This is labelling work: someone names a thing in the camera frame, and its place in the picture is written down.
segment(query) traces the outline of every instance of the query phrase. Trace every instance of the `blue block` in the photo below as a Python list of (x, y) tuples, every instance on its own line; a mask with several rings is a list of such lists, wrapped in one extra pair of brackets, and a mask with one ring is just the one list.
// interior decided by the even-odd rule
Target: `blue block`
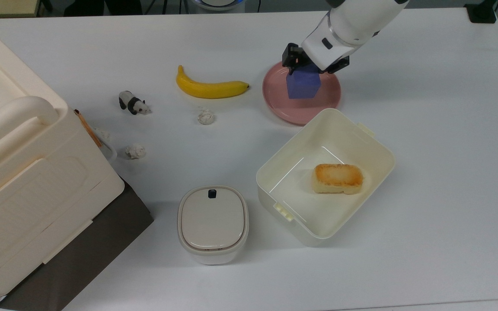
[(320, 88), (320, 73), (313, 63), (298, 68), (285, 77), (290, 99), (313, 98)]

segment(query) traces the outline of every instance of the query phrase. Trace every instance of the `white plastic box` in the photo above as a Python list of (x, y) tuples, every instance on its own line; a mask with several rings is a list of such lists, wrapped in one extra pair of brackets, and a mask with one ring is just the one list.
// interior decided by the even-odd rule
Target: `white plastic box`
[(123, 189), (67, 103), (0, 41), (0, 296)]
[(198, 187), (180, 202), (178, 239), (199, 263), (230, 262), (243, 249), (248, 233), (247, 204), (231, 187)]
[[(321, 163), (357, 165), (357, 194), (317, 194), (312, 172)], [(332, 237), (395, 167), (393, 154), (364, 126), (328, 108), (316, 115), (257, 171), (259, 201), (303, 244)]]

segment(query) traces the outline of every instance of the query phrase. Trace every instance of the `yellow banana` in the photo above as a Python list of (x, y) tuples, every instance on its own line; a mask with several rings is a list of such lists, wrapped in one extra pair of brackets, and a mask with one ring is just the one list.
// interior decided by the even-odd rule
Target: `yellow banana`
[(241, 95), (249, 89), (249, 84), (242, 81), (221, 83), (201, 83), (190, 79), (184, 73), (184, 67), (178, 66), (176, 83), (180, 89), (189, 95), (200, 98), (226, 98)]

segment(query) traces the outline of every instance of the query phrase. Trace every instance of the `panda figurine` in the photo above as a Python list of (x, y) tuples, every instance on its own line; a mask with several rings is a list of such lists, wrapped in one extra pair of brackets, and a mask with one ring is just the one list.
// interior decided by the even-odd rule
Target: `panda figurine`
[(122, 110), (128, 108), (128, 111), (131, 112), (131, 114), (148, 114), (151, 112), (151, 109), (146, 105), (145, 101), (141, 101), (130, 91), (120, 92), (118, 95), (118, 102), (120, 103), (120, 108), (122, 108)]

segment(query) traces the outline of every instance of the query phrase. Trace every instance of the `small white container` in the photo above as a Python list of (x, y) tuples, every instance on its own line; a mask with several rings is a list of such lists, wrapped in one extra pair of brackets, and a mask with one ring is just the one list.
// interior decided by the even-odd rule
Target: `small white container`
[(198, 187), (182, 198), (178, 239), (197, 262), (230, 262), (242, 249), (248, 232), (247, 205), (235, 189)]
[[(257, 172), (259, 201), (303, 244), (332, 237), (395, 167), (395, 157), (361, 124), (328, 108), (317, 114)], [(320, 163), (358, 166), (357, 194), (317, 194), (311, 187)]]

